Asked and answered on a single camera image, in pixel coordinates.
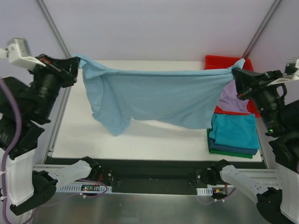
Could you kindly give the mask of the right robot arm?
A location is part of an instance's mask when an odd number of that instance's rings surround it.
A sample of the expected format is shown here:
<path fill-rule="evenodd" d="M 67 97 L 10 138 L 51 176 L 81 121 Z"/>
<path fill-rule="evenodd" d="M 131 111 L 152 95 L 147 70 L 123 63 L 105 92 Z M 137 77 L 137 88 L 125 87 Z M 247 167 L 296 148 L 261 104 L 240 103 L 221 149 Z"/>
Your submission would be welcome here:
<path fill-rule="evenodd" d="M 285 71 L 255 73 L 243 69 L 232 70 L 237 97 L 252 99 L 267 129 L 267 136 L 275 155 L 282 188 L 266 187 L 239 172 L 227 160 L 220 160 L 210 169 L 211 181 L 227 182 L 250 198 L 271 224 L 297 224 L 299 222 L 299 102 L 285 104 L 285 83 L 299 79 L 299 67 L 287 64 Z M 283 95 L 277 92 L 283 88 Z"/>

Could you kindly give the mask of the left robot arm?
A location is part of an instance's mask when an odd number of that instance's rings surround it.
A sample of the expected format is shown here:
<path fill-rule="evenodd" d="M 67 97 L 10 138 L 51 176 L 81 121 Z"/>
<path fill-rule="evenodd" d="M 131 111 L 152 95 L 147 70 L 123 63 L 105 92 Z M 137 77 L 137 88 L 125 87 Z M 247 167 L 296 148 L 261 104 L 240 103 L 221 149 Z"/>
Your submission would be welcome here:
<path fill-rule="evenodd" d="M 33 169 L 43 125 L 50 123 L 59 91 L 76 83 L 79 63 L 78 57 L 55 59 L 42 54 L 28 67 L 31 84 L 15 77 L 0 81 L 4 87 L 0 92 L 0 199 L 17 216 L 45 204 L 62 186 L 100 178 L 99 164 L 90 157 L 56 171 Z"/>

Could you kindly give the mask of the light blue printed t-shirt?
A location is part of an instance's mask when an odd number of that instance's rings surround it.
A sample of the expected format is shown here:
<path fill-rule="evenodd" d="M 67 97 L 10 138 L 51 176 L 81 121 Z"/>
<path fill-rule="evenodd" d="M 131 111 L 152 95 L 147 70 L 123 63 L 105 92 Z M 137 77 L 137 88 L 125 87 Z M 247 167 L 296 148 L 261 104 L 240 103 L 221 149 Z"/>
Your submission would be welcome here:
<path fill-rule="evenodd" d="M 92 116 L 118 136 L 131 120 L 156 120 L 208 129 L 233 67 L 214 70 L 140 71 L 108 68 L 80 56 Z"/>

